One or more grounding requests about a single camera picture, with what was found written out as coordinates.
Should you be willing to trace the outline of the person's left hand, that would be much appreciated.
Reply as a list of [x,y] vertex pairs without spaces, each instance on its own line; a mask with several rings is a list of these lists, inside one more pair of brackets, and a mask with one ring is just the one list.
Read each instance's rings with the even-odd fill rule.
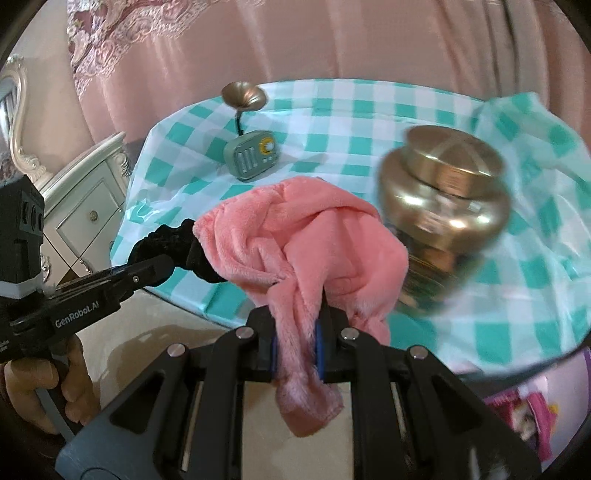
[[23,358],[4,366],[7,395],[16,413],[48,434],[57,434],[58,430],[42,407],[37,389],[53,390],[61,385],[61,393],[66,400],[66,417],[74,423],[85,426],[100,411],[100,402],[94,393],[83,356],[83,346],[77,336],[68,340],[66,357],[69,369],[63,381],[59,380],[58,371],[49,360]]

